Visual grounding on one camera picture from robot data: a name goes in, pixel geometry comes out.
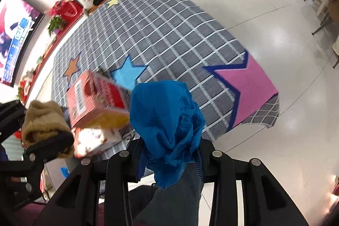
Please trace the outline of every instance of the pink star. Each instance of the pink star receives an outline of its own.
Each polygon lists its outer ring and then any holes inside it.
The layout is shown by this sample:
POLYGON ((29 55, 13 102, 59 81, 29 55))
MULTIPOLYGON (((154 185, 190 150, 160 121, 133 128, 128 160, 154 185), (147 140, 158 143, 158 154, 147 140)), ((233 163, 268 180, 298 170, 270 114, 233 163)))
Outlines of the pink star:
POLYGON ((230 122, 229 129, 241 123, 278 93, 264 70, 248 53, 245 54, 245 59, 241 64, 204 68, 236 94, 233 106, 233 113, 236 112, 236 115, 234 123, 230 122))

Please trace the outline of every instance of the dark jeans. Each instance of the dark jeans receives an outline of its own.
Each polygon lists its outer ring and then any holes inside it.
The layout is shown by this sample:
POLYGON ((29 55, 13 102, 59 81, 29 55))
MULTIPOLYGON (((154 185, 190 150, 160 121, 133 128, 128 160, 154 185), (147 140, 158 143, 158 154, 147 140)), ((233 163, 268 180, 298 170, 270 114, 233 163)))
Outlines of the dark jeans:
POLYGON ((147 226, 197 226, 202 188, 194 164, 187 164, 180 180, 167 189, 158 188, 153 198, 149 196, 150 188, 142 188, 144 196, 142 189, 135 194, 132 190, 129 200, 133 222, 147 226))

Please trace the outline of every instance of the metal screw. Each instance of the metal screw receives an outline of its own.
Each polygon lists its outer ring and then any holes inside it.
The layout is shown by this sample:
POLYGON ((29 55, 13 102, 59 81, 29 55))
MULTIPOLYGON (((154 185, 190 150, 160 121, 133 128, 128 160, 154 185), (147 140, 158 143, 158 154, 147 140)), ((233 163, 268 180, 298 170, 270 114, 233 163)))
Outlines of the metal screw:
POLYGON ((89 158, 84 158, 83 160, 81 160, 81 164, 83 166, 87 166, 90 163, 90 159, 89 158))
POLYGON ((213 151, 212 155, 213 155, 214 157, 221 157, 221 156, 222 156, 222 152, 219 151, 219 150, 215 150, 215 151, 213 151))
POLYGON ((129 155, 129 152, 127 150, 122 150, 119 152, 120 157, 127 157, 129 155))
POLYGON ((31 160, 32 162, 35 161, 35 154, 34 154, 34 153, 31 153, 31 154, 29 155, 29 160, 31 160))
POLYGON ((30 183, 26 183, 25 187, 28 192, 32 191, 32 185, 30 183))
POLYGON ((255 165, 255 166, 260 166, 260 164, 261 164, 260 160, 257 159, 257 158, 253 158, 253 159, 251 160, 251 163, 252 163, 253 165, 255 165))

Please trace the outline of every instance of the yellow star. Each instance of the yellow star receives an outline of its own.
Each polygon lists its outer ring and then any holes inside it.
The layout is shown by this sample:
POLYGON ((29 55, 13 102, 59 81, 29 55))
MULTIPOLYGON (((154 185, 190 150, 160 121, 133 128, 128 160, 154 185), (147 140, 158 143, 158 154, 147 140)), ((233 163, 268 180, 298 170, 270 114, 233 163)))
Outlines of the yellow star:
POLYGON ((77 66, 79 58, 80 58, 80 53, 79 55, 75 57, 75 59, 69 60, 68 68, 63 75, 64 77, 67 76, 68 83, 71 81, 72 75, 80 70, 79 67, 77 66))
POLYGON ((108 3, 107 8, 113 6, 113 5, 117 5, 119 3, 119 0, 110 0, 108 3))

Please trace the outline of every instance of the orange star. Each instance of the orange star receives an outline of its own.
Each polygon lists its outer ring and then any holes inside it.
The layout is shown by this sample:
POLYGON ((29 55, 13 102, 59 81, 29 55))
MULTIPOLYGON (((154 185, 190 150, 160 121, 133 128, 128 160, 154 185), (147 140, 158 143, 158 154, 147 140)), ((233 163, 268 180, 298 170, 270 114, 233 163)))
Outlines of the orange star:
POLYGON ((64 77, 67 76, 68 83, 71 81, 73 74, 80 70, 79 67, 77 66, 79 58, 80 58, 80 53, 79 55, 75 57, 75 59, 69 60, 68 68, 63 75, 64 77))

